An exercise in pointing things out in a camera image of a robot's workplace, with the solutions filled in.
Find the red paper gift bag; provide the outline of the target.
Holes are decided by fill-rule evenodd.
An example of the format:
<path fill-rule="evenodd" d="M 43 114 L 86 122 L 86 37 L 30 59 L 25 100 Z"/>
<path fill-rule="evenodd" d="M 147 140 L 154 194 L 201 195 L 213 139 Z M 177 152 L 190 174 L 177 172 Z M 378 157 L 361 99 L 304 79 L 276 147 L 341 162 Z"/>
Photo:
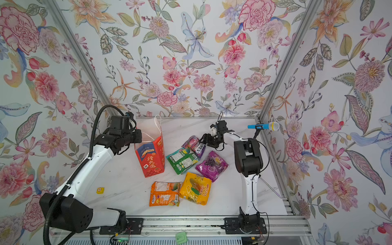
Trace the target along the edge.
<path fill-rule="evenodd" d="M 161 128 L 161 116 L 142 122 L 142 142 L 135 145 L 135 153 L 145 178 L 161 174 L 165 169 L 164 142 Z"/>

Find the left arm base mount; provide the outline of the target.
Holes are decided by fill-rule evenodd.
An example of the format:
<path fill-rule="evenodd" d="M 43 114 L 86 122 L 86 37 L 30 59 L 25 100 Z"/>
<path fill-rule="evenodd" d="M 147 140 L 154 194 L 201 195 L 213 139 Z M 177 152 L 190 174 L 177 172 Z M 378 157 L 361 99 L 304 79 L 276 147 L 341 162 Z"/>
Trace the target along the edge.
<path fill-rule="evenodd" d="M 143 223 L 143 218 L 121 218 L 114 226 L 101 227 L 99 235 L 141 235 Z"/>

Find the orange snack packet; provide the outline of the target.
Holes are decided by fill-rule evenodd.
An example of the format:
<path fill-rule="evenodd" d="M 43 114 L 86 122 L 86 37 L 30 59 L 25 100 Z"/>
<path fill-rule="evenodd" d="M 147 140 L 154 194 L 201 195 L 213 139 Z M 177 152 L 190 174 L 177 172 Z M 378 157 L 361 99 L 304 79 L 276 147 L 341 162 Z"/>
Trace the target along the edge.
<path fill-rule="evenodd" d="M 182 182 L 154 182 L 151 187 L 149 206 L 179 206 Z"/>

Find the yellow candy bag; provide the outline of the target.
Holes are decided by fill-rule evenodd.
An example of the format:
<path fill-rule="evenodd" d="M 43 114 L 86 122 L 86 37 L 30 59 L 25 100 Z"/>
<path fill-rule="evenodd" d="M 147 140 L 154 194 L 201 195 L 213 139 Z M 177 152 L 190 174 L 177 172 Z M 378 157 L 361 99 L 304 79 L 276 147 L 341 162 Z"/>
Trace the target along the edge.
<path fill-rule="evenodd" d="M 198 205 L 205 206 L 208 202 L 212 181 L 193 173 L 187 173 L 182 183 L 179 197 Z"/>

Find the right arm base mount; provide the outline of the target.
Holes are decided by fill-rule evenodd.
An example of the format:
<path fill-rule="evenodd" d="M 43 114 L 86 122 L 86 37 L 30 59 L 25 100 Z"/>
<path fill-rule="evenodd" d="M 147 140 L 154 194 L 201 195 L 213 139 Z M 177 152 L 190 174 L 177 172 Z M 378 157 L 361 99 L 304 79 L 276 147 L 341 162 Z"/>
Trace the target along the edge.
<path fill-rule="evenodd" d="M 251 214 L 245 213 L 239 208 L 237 217 L 224 218 L 224 224 L 221 226 L 226 234 L 244 234 L 244 235 L 265 235 L 267 234 L 267 225 L 260 212 L 252 211 Z"/>

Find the green snack packet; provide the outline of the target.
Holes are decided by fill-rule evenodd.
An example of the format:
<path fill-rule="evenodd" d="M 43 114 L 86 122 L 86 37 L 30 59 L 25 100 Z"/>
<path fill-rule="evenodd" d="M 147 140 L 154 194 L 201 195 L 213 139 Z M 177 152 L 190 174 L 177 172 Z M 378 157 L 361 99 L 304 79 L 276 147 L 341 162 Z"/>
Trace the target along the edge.
<path fill-rule="evenodd" d="M 181 148 L 166 156 L 176 174 L 181 175 L 200 161 L 200 158 L 190 148 Z"/>

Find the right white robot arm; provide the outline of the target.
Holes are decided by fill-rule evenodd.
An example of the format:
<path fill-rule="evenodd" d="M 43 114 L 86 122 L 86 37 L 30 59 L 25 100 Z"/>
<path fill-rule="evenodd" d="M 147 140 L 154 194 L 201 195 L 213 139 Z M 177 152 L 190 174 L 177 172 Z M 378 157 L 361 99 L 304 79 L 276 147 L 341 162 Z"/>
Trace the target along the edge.
<path fill-rule="evenodd" d="M 256 194 L 263 159 L 258 140 L 238 135 L 227 127 L 226 121 L 220 120 L 210 126 L 209 132 L 202 136 L 201 143 L 216 150 L 226 145 L 233 148 L 235 167 L 242 178 L 243 199 L 239 214 L 243 217 L 259 214 Z"/>

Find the dark purple snack packet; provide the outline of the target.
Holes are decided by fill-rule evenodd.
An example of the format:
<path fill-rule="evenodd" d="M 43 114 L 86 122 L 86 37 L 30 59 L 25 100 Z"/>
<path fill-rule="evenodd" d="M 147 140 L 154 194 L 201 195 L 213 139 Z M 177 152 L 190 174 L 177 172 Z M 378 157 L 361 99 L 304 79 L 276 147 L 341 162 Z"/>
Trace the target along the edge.
<path fill-rule="evenodd" d="M 203 144 L 195 135 L 191 136 L 183 145 L 183 148 L 190 148 L 198 158 L 202 158 L 206 145 Z"/>

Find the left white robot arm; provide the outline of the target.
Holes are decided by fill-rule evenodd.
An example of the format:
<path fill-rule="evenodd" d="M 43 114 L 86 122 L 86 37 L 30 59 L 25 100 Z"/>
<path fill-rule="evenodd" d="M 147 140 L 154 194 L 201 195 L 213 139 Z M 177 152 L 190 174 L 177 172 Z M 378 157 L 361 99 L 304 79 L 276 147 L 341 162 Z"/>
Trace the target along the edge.
<path fill-rule="evenodd" d="M 126 151 L 131 144 L 141 142 L 141 130 L 136 125 L 131 112 L 112 117 L 110 127 L 93 140 L 91 152 L 68 180 L 54 193 L 44 194 L 40 198 L 45 232 L 49 232 L 50 228 L 73 233 L 96 227 L 110 227 L 118 231 L 127 228 L 125 211 L 115 208 L 93 209 L 87 206 L 86 197 L 107 163 L 115 155 Z"/>

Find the purple grape candy bag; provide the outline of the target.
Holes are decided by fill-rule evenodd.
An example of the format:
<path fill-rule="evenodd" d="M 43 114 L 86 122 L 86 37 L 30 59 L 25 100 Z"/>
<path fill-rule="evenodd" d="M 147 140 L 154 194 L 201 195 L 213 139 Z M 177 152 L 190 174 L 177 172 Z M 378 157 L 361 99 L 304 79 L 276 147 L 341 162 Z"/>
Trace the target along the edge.
<path fill-rule="evenodd" d="M 218 153 L 211 151 L 207 158 L 196 166 L 196 170 L 205 178 L 215 182 L 228 166 L 228 163 Z"/>

